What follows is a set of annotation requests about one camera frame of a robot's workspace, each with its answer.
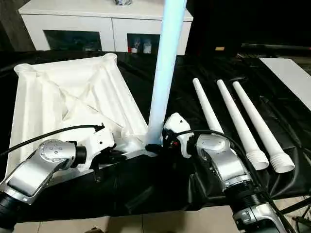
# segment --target white pipe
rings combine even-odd
[[[161,144],[162,141],[162,129],[169,100],[186,2],[187,0],[165,1],[146,138],[147,144]]]
[[[233,87],[238,93],[238,96],[247,111],[253,125],[255,126],[264,146],[266,147],[272,167],[277,173],[291,171],[295,168],[294,163],[288,154],[286,154],[272,132],[260,116],[259,112],[241,87],[239,82],[234,82]]]
[[[262,170],[267,168],[269,166],[269,161],[266,155],[258,147],[252,133],[247,127],[245,120],[239,112],[239,109],[236,106],[233,98],[231,97],[223,80],[218,80],[217,85],[230,113],[233,124],[237,129],[239,137],[242,141],[243,147],[246,152],[246,157],[253,164],[256,170]]]
[[[193,82],[196,94],[198,95],[198,98],[199,98],[199,101],[200,101],[201,107],[203,109],[203,113],[204,113],[204,116],[205,116],[205,119],[207,121],[209,128],[211,130],[224,133],[224,131],[223,131],[222,127],[220,126],[219,121],[218,121],[218,119],[217,119],[217,117],[216,117],[216,115],[212,109],[212,106],[210,105],[208,98],[206,97],[206,94],[203,90],[203,87],[201,86],[200,81],[197,78],[195,78],[192,80],[192,82]]]

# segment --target floor tile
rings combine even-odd
[[[109,233],[142,233],[141,216],[42,222],[39,233],[84,233],[96,227]]]
[[[304,200],[303,197],[297,197],[297,198],[286,198],[286,199],[280,199],[280,200],[275,200],[275,204],[278,207],[279,210],[285,209],[286,207],[289,207],[291,205],[296,204],[297,202],[300,202]],[[298,209],[294,212],[285,214],[285,217],[287,218],[288,222],[296,228],[295,221],[292,219],[294,216],[302,216],[304,211],[306,210],[307,207],[303,207],[301,209]]]
[[[229,206],[143,215],[144,233],[238,233]]]
[[[14,233],[37,233],[40,222],[24,222],[15,225]]]

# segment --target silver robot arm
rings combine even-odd
[[[164,129],[180,133],[190,130],[190,126],[175,113],[167,120]],[[256,190],[243,162],[230,148],[228,139],[215,134],[201,134],[195,137],[192,133],[186,133],[177,136],[177,140],[180,142],[183,157],[198,157],[200,163],[218,178],[219,186],[229,202],[240,231],[286,233],[271,205]]]
[[[12,232],[24,206],[31,205],[47,187],[53,174],[76,167],[89,169],[93,158],[115,145],[112,133],[104,128],[85,141],[46,140],[0,185],[0,233]]]

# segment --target white cabinet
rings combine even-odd
[[[50,15],[22,15],[22,18],[36,50],[115,50],[110,18]]]
[[[30,0],[19,9],[37,50],[102,50],[157,53],[164,0]],[[178,45],[185,54],[193,17],[186,10]]]
[[[143,47],[144,39],[152,40],[151,44],[152,46],[155,46],[157,50],[161,34],[161,20],[113,18],[112,22],[116,51],[129,51],[136,40],[139,40],[141,46]],[[183,23],[177,54],[185,54],[190,26],[191,22]]]

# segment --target black plastic sheet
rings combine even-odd
[[[103,52],[37,51],[3,53],[0,64],[3,151],[8,147],[20,63],[40,64],[103,55]],[[118,67],[148,122],[156,56],[116,53]],[[207,59],[178,56],[166,116],[178,112],[192,129],[208,129],[192,85],[199,78],[224,132],[239,141],[216,81],[223,79],[258,145],[264,151],[232,82],[239,80],[269,128],[295,163],[295,170],[276,174],[271,166],[259,174],[274,199],[310,194],[311,113],[307,107],[258,59]],[[6,161],[1,162],[2,174]],[[158,157],[140,156],[101,171],[104,181],[96,183],[92,173],[57,184],[43,191],[20,221],[124,216],[171,210],[198,210],[203,206],[226,204],[217,180],[206,167],[178,152]]]

